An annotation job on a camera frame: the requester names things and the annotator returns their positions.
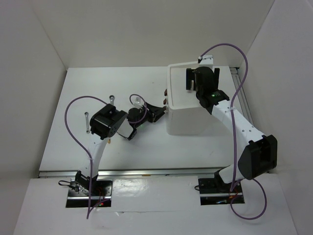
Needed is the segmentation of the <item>large ratchet wrench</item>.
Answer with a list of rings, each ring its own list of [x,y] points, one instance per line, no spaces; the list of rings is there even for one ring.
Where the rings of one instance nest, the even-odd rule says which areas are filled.
[[[109,100],[110,100],[110,104],[114,105],[115,96],[114,95],[110,95],[109,96]]]

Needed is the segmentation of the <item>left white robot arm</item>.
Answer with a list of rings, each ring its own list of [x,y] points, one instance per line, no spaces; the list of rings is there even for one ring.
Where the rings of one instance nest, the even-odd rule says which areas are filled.
[[[131,108],[127,113],[119,111],[108,104],[90,120],[90,143],[87,148],[87,159],[75,175],[79,190],[85,195],[96,191],[99,165],[108,140],[115,134],[126,140],[132,140],[137,129],[145,122],[157,122],[164,114],[166,107],[157,107],[149,103]]]

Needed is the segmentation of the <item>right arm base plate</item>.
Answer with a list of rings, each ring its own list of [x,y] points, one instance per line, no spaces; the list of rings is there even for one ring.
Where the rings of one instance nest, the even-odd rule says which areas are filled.
[[[194,186],[194,189],[200,194],[201,206],[227,205],[231,202],[244,204],[245,199],[241,184],[238,183],[233,191],[230,188],[231,183],[224,184],[212,177],[199,177],[198,184]]]

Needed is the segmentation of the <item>small silver wrench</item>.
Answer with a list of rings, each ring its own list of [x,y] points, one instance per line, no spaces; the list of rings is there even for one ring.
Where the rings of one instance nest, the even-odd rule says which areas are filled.
[[[85,121],[86,121],[86,133],[89,134],[90,133],[90,128],[89,128],[89,113],[85,112]]]

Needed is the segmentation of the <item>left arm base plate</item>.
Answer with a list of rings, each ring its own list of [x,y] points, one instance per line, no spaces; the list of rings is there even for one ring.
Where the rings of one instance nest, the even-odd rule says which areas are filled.
[[[74,181],[60,180],[58,185],[68,187],[66,208],[87,208],[89,192]],[[111,207],[112,203],[112,180],[99,181],[95,190],[91,193],[90,207]]]

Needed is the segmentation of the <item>white drawer cabinet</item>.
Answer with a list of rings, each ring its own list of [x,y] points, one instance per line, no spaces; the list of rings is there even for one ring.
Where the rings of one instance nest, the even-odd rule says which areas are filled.
[[[230,132],[199,103],[194,90],[186,90],[186,70],[196,62],[167,67],[167,133],[174,136],[229,136]]]

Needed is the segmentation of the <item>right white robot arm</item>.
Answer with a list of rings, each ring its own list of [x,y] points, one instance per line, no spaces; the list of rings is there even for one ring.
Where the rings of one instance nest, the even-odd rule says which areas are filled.
[[[200,105],[233,135],[233,164],[214,173],[211,186],[218,192],[231,192],[242,179],[253,180],[276,168],[277,139],[256,129],[218,88],[219,69],[188,68],[186,89],[193,89]]]

